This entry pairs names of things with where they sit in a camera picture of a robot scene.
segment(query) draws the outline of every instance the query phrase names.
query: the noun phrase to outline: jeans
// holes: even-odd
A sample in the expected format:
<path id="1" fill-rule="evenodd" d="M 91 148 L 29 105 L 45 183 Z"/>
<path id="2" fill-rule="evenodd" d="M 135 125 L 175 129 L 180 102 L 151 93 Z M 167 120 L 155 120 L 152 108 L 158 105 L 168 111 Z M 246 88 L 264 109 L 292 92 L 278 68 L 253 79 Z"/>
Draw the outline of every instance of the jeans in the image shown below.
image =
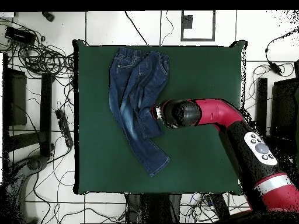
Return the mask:
<path id="1" fill-rule="evenodd" d="M 150 138 L 163 135 L 151 114 L 168 80 L 169 57 L 120 48 L 110 67 L 109 106 L 135 157 L 152 177 L 170 158 Z"/>

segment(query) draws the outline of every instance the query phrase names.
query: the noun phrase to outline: gray circular button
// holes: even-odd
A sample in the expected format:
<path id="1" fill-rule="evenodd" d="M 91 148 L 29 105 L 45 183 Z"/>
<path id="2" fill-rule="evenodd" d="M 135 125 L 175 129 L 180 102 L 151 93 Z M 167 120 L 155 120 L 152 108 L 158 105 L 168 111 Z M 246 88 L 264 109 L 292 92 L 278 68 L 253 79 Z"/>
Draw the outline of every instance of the gray circular button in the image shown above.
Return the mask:
<path id="1" fill-rule="evenodd" d="M 263 143 L 258 143 L 255 145 L 255 150 L 261 154 L 267 154 L 269 152 L 268 146 Z"/>

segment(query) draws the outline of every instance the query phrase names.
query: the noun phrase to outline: floor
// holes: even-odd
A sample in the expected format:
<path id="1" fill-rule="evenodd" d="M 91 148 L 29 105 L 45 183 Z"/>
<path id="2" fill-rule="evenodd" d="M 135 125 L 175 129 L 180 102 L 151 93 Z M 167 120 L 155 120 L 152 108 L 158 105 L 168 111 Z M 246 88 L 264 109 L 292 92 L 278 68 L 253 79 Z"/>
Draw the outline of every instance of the floor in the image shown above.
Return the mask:
<path id="1" fill-rule="evenodd" d="M 39 12 L 33 13 L 18 13 L 13 19 L 14 22 L 22 24 L 30 29 L 40 32 L 45 38 L 45 43 L 54 45 L 68 55 L 73 52 L 72 40 L 82 39 L 89 43 L 89 45 L 102 44 L 121 44 L 121 45 L 144 45 L 144 41 L 136 32 L 131 22 L 127 19 L 124 12 L 53 12 L 55 19 L 53 22 L 48 22 Z M 194 23 L 200 27 L 200 22 L 205 21 L 210 23 L 209 15 L 205 17 L 204 12 L 201 11 L 185 11 L 185 15 L 193 15 Z M 132 11 L 128 12 L 135 25 L 138 27 L 140 33 L 143 35 L 149 45 L 158 46 L 160 42 L 160 10 L 154 11 Z M 267 44 L 276 37 L 284 33 L 298 28 L 299 22 L 296 15 L 292 11 L 266 11 L 266 10 L 217 10 L 215 19 L 215 41 L 180 41 L 180 10 L 162 11 L 161 16 L 161 37 L 164 46 L 186 45 L 186 46 L 229 46 L 235 40 L 248 41 L 246 49 L 246 95 L 252 83 L 253 71 L 256 67 L 266 63 L 265 48 Z M 3 28 L 0 27 L 0 42 L 5 41 Z M 299 41 L 298 34 L 277 40 L 269 47 L 268 57 L 272 61 L 276 61 L 279 65 L 286 62 L 294 62 L 299 59 Z M 18 58 L 13 59 L 13 67 L 19 69 Z M 256 73 L 262 73 L 263 68 L 259 68 Z M 268 97 L 272 93 L 272 85 L 275 81 L 282 79 L 293 78 L 294 73 L 291 73 L 291 66 L 286 65 L 285 75 L 291 74 L 289 77 L 281 78 L 273 72 L 264 74 L 268 78 L 270 84 L 268 88 Z M 62 84 L 68 83 L 68 78 L 60 80 Z M 40 96 L 35 93 L 40 91 L 40 81 L 34 79 L 27 80 L 27 99 L 36 98 L 40 101 Z M 65 96 L 63 87 L 54 82 L 53 84 L 53 105 L 56 109 L 60 102 L 64 102 Z M 255 104 L 254 99 L 249 99 L 245 102 L 245 108 Z M 270 111 L 271 101 L 268 101 L 268 109 Z M 39 105 L 35 100 L 28 100 L 26 111 L 31 117 L 34 125 L 39 129 Z M 68 121 L 73 122 L 73 109 L 66 108 Z M 248 108 L 252 118 L 255 118 L 255 106 Z M 61 136 L 57 119 L 55 114 L 52 117 L 53 142 Z M 270 118 L 268 117 L 267 126 L 269 126 Z M 70 129 L 74 130 L 74 125 L 71 124 Z M 22 134 L 32 131 L 30 122 L 26 126 L 14 127 L 11 130 L 11 135 Z M 31 151 L 37 149 L 38 145 L 33 145 L 27 148 L 19 149 L 10 154 L 10 159 L 13 162 L 23 159 Z M 59 139 L 56 143 L 56 154 L 58 157 L 67 151 L 64 140 Z M 58 180 L 52 174 L 53 166 L 59 167 L 55 170 L 57 178 L 62 180 L 65 185 L 59 185 Z M 106 194 L 106 193 L 88 193 L 87 195 L 75 195 L 72 191 L 74 183 L 74 150 L 71 151 L 62 161 L 61 159 L 55 161 L 50 166 L 46 167 L 39 177 L 36 192 L 39 196 L 50 202 L 51 210 L 44 223 L 57 223 L 54 218 L 54 210 L 57 203 L 59 203 L 59 221 L 61 223 L 101 223 L 106 218 L 95 214 L 90 209 L 106 215 L 109 217 L 118 218 L 125 209 L 126 200 L 123 194 Z M 44 217 L 48 211 L 48 205 L 39 200 L 32 192 L 33 184 L 36 181 L 36 175 L 29 180 L 26 189 L 26 210 L 29 217 L 39 217 L 39 221 Z M 182 204 L 194 203 L 192 194 L 184 194 L 182 197 Z M 245 203 L 243 196 L 230 195 L 230 209 L 231 213 L 246 210 L 247 208 L 237 208 L 248 206 Z M 188 206 L 181 206 L 181 212 L 186 214 L 189 210 Z M 75 215 L 65 214 L 81 212 Z M 181 222 L 185 222 L 185 216 L 181 214 Z"/>

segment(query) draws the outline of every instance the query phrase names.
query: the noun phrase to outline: white stripe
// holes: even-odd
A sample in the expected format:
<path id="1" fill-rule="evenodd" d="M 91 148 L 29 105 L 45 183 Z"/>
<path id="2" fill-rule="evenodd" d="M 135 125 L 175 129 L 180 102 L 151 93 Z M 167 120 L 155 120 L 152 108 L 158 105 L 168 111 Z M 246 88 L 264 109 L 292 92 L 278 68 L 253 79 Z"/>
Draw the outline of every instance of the white stripe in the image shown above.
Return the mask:
<path id="1" fill-rule="evenodd" d="M 3 78 L 2 78 L 2 75 L 3 75 L 3 53 L 0 53 L 0 94 L 1 96 L 3 96 Z M 0 156 L 3 156 L 2 155 L 2 131 L 3 131 L 3 112 L 2 112 L 2 102 L 3 102 L 3 97 L 0 97 L 0 114 L 1 114 L 1 118 L 0 118 L 0 126 L 1 126 L 1 129 L 0 129 L 0 151 L 1 151 L 1 154 Z M 2 159 L 0 159 L 0 183 L 2 182 Z"/>
<path id="2" fill-rule="evenodd" d="M 272 177 L 255 187 L 255 190 L 258 190 L 261 195 L 265 195 L 269 191 L 277 189 L 282 186 L 292 185 L 293 183 L 287 175 L 279 175 Z"/>

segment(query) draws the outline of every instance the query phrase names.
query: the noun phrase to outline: green table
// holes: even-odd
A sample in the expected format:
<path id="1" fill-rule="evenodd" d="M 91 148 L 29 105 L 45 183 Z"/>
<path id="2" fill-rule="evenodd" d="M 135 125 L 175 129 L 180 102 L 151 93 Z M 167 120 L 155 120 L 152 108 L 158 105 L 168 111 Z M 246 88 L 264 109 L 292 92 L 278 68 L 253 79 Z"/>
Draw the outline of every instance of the green table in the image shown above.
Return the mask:
<path id="1" fill-rule="evenodd" d="M 169 81 L 165 99 L 219 98 L 240 105 L 241 53 L 232 47 L 128 47 L 167 54 Z M 86 46 L 77 41 L 79 87 L 79 159 L 75 182 L 80 194 L 241 193 L 238 179 L 212 125 L 167 129 L 153 141 L 171 158 L 150 177 L 133 155 L 109 109 L 109 68 L 119 46 Z"/>

